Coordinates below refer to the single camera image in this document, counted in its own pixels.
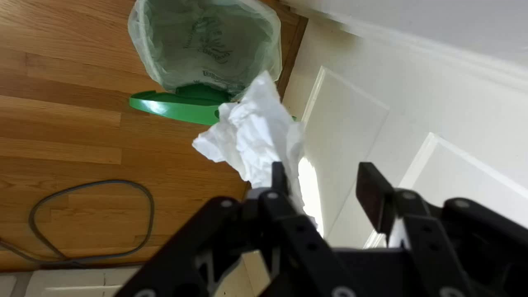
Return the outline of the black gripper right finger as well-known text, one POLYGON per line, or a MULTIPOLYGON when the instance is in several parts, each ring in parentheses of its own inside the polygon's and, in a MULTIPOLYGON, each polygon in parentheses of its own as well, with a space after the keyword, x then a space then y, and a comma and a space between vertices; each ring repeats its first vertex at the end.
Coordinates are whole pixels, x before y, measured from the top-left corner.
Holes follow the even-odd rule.
POLYGON ((413 297, 477 297, 442 223, 413 190, 395 188, 372 164, 362 162, 357 198, 390 251, 405 258, 413 297))

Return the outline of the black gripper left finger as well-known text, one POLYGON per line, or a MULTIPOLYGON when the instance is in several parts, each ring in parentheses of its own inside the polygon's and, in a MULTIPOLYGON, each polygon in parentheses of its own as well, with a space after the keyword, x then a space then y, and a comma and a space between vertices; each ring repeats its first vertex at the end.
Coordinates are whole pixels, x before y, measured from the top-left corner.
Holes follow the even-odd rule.
POLYGON ((281 162, 271 165, 271 185, 254 203, 261 233, 256 248, 271 276, 259 297, 353 297, 345 266, 310 218, 292 205, 281 162))

